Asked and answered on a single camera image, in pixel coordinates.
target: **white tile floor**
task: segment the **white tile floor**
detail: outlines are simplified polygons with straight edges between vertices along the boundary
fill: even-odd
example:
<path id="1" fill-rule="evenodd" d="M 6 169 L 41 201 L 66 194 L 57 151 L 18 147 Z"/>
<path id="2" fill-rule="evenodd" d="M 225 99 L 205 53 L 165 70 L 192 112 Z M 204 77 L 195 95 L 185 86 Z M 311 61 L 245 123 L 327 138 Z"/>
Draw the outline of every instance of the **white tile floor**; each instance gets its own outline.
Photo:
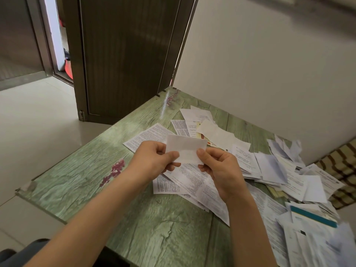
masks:
<path id="1" fill-rule="evenodd" d="M 109 127 L 80 122 L 73 87 L 54 77 L 0 91 L 0 251 L 51 238 L 63 226 L 15 189 Z"/>

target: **table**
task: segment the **table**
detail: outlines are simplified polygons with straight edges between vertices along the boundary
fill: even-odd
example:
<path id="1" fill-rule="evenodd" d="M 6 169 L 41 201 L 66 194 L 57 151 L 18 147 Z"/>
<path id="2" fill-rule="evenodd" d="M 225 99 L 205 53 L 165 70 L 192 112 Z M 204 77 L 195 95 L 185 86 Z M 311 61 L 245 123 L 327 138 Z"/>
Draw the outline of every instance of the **table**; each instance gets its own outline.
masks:
<path id="1" fill-rule="evenodd" d="M 269 153 L 266 139 L 274 139 L 273 133 L 172 87 L 159 95 L 36 178 L 34 191 L 18 189 L 17 195 L 68 222 L 100 192 L 114 165 L 120 170 L 129 164 L 133 153 L 123 142 L 156 123 L 175 132 L 171 120 L 183 120 L 180 108 L 191 105 L 209 110 L 220 128 L 250 142 L 252 152 Z M 254 184 L 271 196 L 265 185 Z M 229 227 L 180 196 L 153 195 L 152 183 L 131 203 L 106 245 L 138 266 L 233 265 Z"/>

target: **right hand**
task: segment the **right hand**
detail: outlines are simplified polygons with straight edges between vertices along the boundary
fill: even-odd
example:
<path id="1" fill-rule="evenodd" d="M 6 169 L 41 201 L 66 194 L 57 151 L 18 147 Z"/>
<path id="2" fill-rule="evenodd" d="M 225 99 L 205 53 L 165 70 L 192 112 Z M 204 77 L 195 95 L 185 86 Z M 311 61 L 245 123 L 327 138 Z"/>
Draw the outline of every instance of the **right hand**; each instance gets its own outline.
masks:
<path id="1" fill-rule="evenodd" d="M 211 176 L 225 203 L 248 191 L 238 161 L 233 154 L 208 147 L 206 151 L 198 149 L 197 155 L 204 163 L 204 165 L 198 165 L 198 168 L 201 172 L 207 172 Z"/>

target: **red object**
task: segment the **red object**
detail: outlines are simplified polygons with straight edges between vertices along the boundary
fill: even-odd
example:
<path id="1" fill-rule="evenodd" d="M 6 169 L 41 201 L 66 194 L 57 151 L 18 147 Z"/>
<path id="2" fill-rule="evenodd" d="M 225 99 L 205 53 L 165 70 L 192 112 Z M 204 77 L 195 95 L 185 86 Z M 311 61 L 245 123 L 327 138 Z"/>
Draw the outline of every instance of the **red object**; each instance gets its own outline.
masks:
<path id="1" fill-rule="evenodd" d="M 71 79 L 73 79 L 72 65 L 70 64 L 70 61 L 68 61 L 68 60 L 65 60 L 65 72 Z"/>

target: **dark brown door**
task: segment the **dark brown door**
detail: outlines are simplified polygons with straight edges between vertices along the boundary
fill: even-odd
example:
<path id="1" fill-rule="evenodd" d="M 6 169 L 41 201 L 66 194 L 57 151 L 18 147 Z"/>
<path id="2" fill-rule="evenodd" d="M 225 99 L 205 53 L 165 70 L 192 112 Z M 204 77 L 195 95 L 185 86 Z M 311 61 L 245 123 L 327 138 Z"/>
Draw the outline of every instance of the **dark brown door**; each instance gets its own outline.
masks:
<path id="1" fill-rule="evenodd" d="M 113 124 L 169 86 L 194 0 L 63 0 L 79 118 Z"/>

